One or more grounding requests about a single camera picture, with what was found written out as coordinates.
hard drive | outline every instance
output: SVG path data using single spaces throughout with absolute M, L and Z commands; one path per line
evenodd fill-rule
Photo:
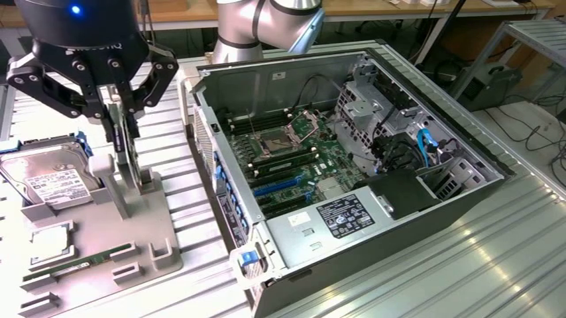
M 28 205 L 46 202 L 59 210 L 92 200 L 91 191 L 102 183 L 88 173 L 84 136 L 28 141 L 0 153 L 0 174 Z

circuit board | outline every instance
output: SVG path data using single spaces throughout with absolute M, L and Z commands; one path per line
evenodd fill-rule
M 350 191 L 355 183 L 366 178 L 325 120 L 311 113 L 305 116 L 302 112 L 294 114 L 295 120 L 287 127 L 279 126 L 229 137 L 255 199 L 269 219 L 330 199 L 334 193 Z M 278 164 L 277 159 L 282 157 L 287 158 L 281 160 L 285 164 Z M 250 167 L 251 164 L 259 166 L 270 160 L 275 162 L 257 170 Z M 275 171 L 262 170 L 267 166 Z

wooden desk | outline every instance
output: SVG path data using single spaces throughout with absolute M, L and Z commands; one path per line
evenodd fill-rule
M 218 26 L 217 0 L 187 0 L 189 10 L 181 12 L 152 13 L 154 28 L 157 30 L 175 30 L 189 28 L 210 28 Z M 437 27 L 429 37 L 421 55 L 430 49 L 430 45 L 438 36 L 438 32 L 445 25 L 446 18 L 453 11 L 458 0 L 453 0 L 449 5 L 440 5 L 434 8 L 431 17 L 441 18 Z M 554 4 L 549 0 L 534 0 L 538 7 L 536 19 L 542 19 Z M 397 19 L 425 19 L 431 8 L 415 4 L 409 5 L 402 2 L 397 6 L 386 0 L 325 0 L 326 22 L 345 21 L 377 21 Z M 489 15 L 524 15 L 522 6 L 497 8 L 488 5 L 482 0 L 468 0 L 460 17 L 482 17 Z M 11 55 L 24 54 L 19 38 L 30 36 L 30 31 L 16 7 L 0 6 L 0 39 Z

blue cable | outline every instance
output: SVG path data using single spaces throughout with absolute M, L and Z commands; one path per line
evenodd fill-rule
M 433 146 L 438 147 L 440 143 L 433 139 L 431 132 L 429 131 L 427 128 L 423 128 L 418 131 L 418 133 L 417 133 L 418 149 L 421 150 L 421 153 L 423 154 L 423 157 L 425 157 L 425 166 L 429 168 L 430 167 L 430 165 L 429 165 L 429 155 L 426 153 L 423 137 L 426 139 L 427 144 L 431 144 Z

metal rack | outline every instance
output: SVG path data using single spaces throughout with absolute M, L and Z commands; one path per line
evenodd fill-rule
M 566 21 L 564 18 L 540 21 L 505 21 L 488 42 L 486 48 L 476 59 L 470 70 L 458 78 L 450 90 L 450 95 L 456 99 L 462 95 L 476 72 L 486 63 L 490 54 L 506 35 L 513 36 L 557 64 L 566 67 Z
M 371 47 L 410 78 L 493 153 L 518 173 L 516 179 L 457 223 L 305 300 L 275 317 L 509 317 L 516 313 L 564 317 L 566 292 L 566 192 L 489 132 L 453 98 L 387 46 L 374 41 L 327 44 L 313 52 Z M 267 57 L 286 55 L 271 51 Z M 206 58 L 179 61 L 206 64 Z M 140 70 L 142 80 L 147 67 Z M 165 177 L 185 267 L 58 317 L 250 317 L 237 284 L 214 213 L 187 147 L 179 99 L 173 83 L 165 99 L 142 118 L 136 143 L 140 165 Z M 14 101 L 10 135 L 27 138 L 42 122 L 66 133 L 76 125 L 91 132 L 96 152 L 111 152 L 104 134 L 88 123 L 68 121 L 22 93 Z M 7 231 L 18 194 L 0 182 L 0 236 Z M 6 270 L 0 263 L 0 273 Z M 18 293 L 3 284 L 4 295 Z

